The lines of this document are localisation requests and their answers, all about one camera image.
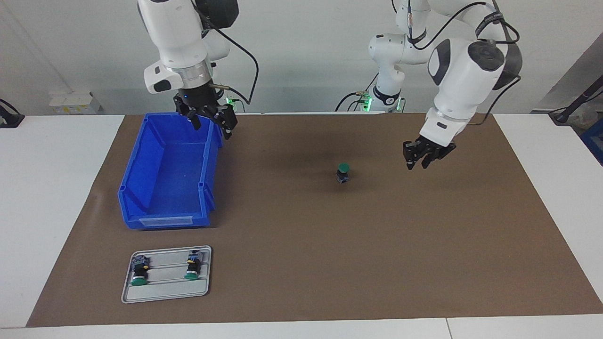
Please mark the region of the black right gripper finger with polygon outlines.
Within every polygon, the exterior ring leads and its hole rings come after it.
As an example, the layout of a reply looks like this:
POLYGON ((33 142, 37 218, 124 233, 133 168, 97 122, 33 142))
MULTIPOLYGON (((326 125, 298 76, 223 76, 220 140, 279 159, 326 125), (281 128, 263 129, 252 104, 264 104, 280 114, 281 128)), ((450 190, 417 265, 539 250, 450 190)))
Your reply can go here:
POLYGON ((187 118, 194 130, 200 129, 201 122, 196 114, 196 109, 190 106, 177 106, 177 112, 179 115, 187 118))
POLYGON ((232 137, 233 130, 237 126, 237 117, 233 105, 217 106, 214 119, 217 121, 216 124, 222 129, 224 139, 229 140, 232 137))

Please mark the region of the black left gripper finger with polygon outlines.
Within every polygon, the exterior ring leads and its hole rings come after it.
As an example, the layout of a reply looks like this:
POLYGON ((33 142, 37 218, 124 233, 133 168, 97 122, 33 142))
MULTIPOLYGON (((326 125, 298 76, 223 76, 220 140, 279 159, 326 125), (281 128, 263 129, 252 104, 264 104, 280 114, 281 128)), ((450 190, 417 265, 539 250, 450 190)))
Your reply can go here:
POLYGON ((429 146, 428 149, 427 149, 427 151, 426 151, 426 154, 424 155, 424 158, 422 160, 422 167, 424 169, 428 168, 431 163, 433 163, 436 160, 443 159, 448 154, 450 154, 452 151, 454 151, 455 148, 456 148, 456 145, 448 145, 448 146, 433 145, 433 146, 429 146))
POLYGON ((403 142, 403 156, 408 170, 412 170, 416 163, 424 157, 424 144, 422 141, 403 142))

